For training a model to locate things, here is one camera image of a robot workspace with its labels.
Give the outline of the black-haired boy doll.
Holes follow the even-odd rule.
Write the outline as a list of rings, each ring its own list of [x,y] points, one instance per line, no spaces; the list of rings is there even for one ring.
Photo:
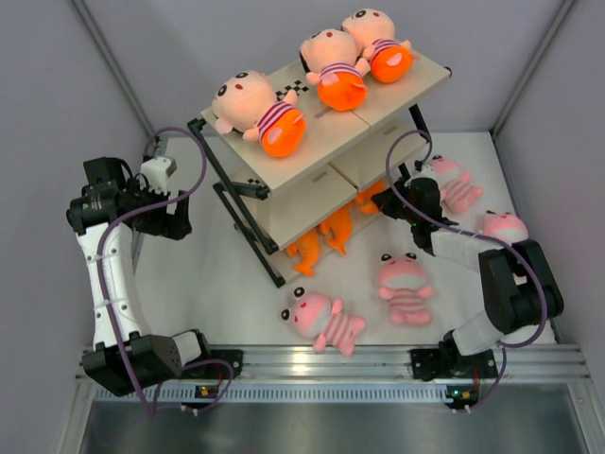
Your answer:
[[[297,149],[306,131],[303,113],[297,108],[298,98],[292,88],[278,96],[262,72],[242,71],[224,82],[214,95],[216,130],[222,135],[236,131],[245,141],[259,143],[268,156],[285,158]]]

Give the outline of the boy doll orange shorts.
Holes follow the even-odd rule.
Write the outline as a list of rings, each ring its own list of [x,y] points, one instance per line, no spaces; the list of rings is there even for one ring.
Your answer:
[[[354,38],[339,29],[324,29],[300,46],[300,58],[307,81],[316,87],[327,107],[347,112],[361,106],[367,97],[363,80],[370,66],[359,59]]]

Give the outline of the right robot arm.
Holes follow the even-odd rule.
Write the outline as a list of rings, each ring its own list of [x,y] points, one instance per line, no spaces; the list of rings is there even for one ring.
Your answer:
[[[544,251],[514,214],[489,212],[481,231],[465,230],[444,216],[438,184],[427,177],[401,178],[371,201],[381,214],[406,221],[420,250],[480,277],[482,311],[447,332],[436,348],[413,351],[415,378],[468,377],[472,371],[494,378],[496,344],[526,326],[542,331],[563,313],[562,293]]]

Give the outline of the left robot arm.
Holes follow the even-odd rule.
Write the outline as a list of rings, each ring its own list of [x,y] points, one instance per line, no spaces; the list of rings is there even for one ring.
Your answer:
[[[181,240],[192,232],[184,191],[174,212],[166,207],[175,160],[147,158],[137,174],[119,158],[101,157],[83,167],[87,183],[66,217],[94,300],[95,334],[92,352],[82,358],[85,374],[116,396],[179,378],[183,371],[208,375],[214,356],[204,336],[197,329],[172,337],[152,334],[134,279],[134,233]]]

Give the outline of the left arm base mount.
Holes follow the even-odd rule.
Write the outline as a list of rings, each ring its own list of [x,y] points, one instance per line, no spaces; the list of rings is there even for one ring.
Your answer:
[[[233,369],[233,378],[240,376],[243,369],[244,352],[239,349],[214,349],[208,358],[197,358],[182,367],[180,375],[168,373],[168,379],[219,380],[230,377],[228,365]]]

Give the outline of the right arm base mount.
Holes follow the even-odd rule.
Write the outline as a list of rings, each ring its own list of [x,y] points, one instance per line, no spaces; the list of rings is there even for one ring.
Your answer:
[[[412,349],[410,358],[413,378],[425,382],[442,378],[484,379],[498,376],[492,351],[460,356],[438,348],[420,348]]]

